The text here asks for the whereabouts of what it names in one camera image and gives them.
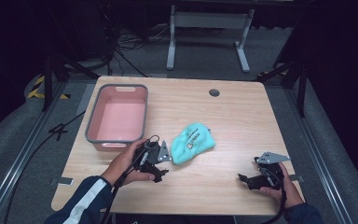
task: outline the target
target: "person's right hand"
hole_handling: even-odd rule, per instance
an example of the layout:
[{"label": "person's right hand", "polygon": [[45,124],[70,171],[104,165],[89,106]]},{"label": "person's right hand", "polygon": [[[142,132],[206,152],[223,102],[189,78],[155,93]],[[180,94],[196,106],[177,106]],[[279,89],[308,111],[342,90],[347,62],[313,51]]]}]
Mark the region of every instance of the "person's right hand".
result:
[{"label": "person's right hand", "polygon": [[[286,198],[287,198],[286,203],[284,204],[284,208],[289,208],[289,207],[298,205],[300,203],[303,203],[304,201],[302,200],[300,194],[298,193],[296,186],[290,180],[290,177],[289,177],[289,174],[287,173],[286,167],[284,167],[283,163],[281,163],[281,162],[279,162],[279,165],[281,166],[282,173],[284,176],[283,187],[284,187],[284,190],[286,191]],[[281,189],[276,190],[276,189],[272,189],[272,188],[261,187],[259,191],[262,192],[263,194],[266,194],[266,195],[274,198],[279,203],[281,202],[281,197],[282,197]]]}]

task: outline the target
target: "turquoise pouch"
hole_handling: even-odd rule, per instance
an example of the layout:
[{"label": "turquoise pouch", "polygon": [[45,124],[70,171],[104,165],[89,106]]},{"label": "turquoise pouch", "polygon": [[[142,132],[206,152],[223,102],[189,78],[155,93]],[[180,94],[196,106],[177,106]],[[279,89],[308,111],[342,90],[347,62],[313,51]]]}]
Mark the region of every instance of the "turquoise pouch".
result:
[{"label": "turquoise pouch", "polygon": [[179,165],[189,161],[214,145],[209,129],[201,123],[192,123],[173,139],[171,148],[173,163]]}]

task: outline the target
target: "person's left hand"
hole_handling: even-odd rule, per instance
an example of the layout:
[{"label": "person's left hand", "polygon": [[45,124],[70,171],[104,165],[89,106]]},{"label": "person's left hand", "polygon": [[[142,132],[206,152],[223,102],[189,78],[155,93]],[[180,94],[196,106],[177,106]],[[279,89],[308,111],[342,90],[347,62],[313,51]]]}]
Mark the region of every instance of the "person's left hand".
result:
[{"label": "person's left hand", "polygon": [[[138,141],[135,141],[131,144],[130,148],[121,152],[116,156],[109,164],[109,167],[101,174],[109,183],[114,186],[118,178],[127,170],[127,168],[132,163],[132,157],[135,153],[135,149],[143,144],[147,139],[143,138]],[[127,176],[124,185],[130,184],[133,181],[142,181],[142,180],[154,180],[154,176],[149,173],[142,173],[137,171],[132,171]]]}]

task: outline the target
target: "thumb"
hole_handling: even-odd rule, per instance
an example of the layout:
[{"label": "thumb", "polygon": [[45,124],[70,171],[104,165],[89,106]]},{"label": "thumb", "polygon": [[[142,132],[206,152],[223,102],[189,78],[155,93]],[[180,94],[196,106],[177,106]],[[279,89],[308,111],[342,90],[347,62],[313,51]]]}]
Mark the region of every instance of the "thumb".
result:
[{"label": "thumb", "polygon": [[129,175],[126,178],[126,181],[124,182],[124,185],[130,184],[133,181],[147,181],[147,180],[154,180],[154,175],[149,173],[142,173],[133,171],[129,173]]},{"label": "thumb", "polygon": [[278,202],[281,200],[281,197],[282,197],[282,192],[280,190],[261,187],[258,191],[260,191],[261,193],[263,193],[265,195],[268,195],[269,197],[275,199]]}]

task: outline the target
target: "hand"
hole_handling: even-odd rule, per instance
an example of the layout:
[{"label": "hand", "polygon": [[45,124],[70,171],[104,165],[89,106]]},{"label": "hand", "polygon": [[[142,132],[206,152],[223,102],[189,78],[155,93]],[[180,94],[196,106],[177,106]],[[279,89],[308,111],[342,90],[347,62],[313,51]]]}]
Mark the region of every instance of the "hand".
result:
[{"label": "hand", "polygon": [[[283,163],[279,162],[279,165],[281,166],[282,172],[283,172],[283,187],[286,191],[286,203],[284,204],[284,208],[289,208],[295,205],[298,205],[300,203],[303,203],[300,194],[298,193],[298,190],[296,186],[293,184],[293,182],[290,180],[289,174],[287,173],[286,167],[284,167]],[[272,188],[266,188],[262,187],[259,190],[260,192],[274,198],[279,203],[281,202],[282,197],[282,190],[276,190]]]},{"label": "hand", "polygon": [[[143,144],[147,139],[143,138],[138,141],[135,141],[131,144],[130,148],[118,154],[114,160],[109,164],[109,167],[101,174],[109,183],[114,186],[118,178],[127,170],[127,168],[132,163],[132,157],[135,153],[135,149]],[[132,171],[126,178],[124,185],[130,184],[133,181],[142,181],[142,180],[154,180],[154,176],[148,173],[142,173],[137,171]]]}]

